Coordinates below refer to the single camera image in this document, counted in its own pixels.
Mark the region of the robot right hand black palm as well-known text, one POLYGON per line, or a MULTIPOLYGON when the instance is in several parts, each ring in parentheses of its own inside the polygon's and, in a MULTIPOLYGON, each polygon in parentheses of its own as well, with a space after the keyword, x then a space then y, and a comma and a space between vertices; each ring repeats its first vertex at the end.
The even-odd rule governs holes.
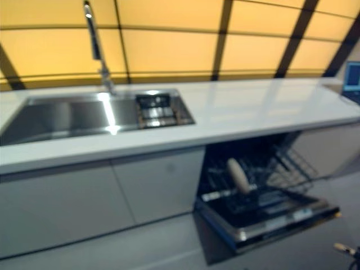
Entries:
POLYGON ((350 257, 359 258, 359 249, 356 250, 341 243, 335 243, 334 249, 350 257))

